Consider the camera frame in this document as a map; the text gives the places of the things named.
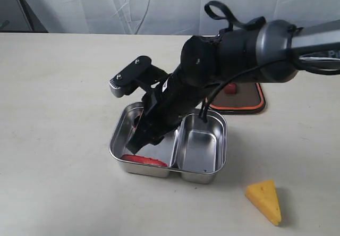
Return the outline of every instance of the tabletop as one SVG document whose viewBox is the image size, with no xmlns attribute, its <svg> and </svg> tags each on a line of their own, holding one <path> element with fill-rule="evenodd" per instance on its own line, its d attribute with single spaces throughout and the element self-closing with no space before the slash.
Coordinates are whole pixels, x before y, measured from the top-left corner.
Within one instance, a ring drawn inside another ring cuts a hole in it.
<svg viewBox="0 0 340 236">
<path fill-rule="evenodd" d="M 108 151 L 124 107 L 108 81 L 139 55 L 174 70 L 188 36 L 0 34 L 0 235 L 338 235 L 340 77 L 263 84 L 259 115 L 228 115 L 209 185 L 128 174 Z M 274 179 L 282 225 L 245 198 Z"/>
</svg>

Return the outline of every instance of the cheese wedge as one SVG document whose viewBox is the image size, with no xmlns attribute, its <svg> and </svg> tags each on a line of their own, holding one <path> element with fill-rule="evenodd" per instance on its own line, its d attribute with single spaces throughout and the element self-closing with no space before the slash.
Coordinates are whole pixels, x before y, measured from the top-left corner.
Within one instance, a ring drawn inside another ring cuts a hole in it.
<svg viewBox="0 0 340 236">
<path fill-rule="evenodd" d="M 273 180 L 248 186 L 245 196 L 273 225 L 279 225 L 281 222 L 281 211 Z"/>
</svg>

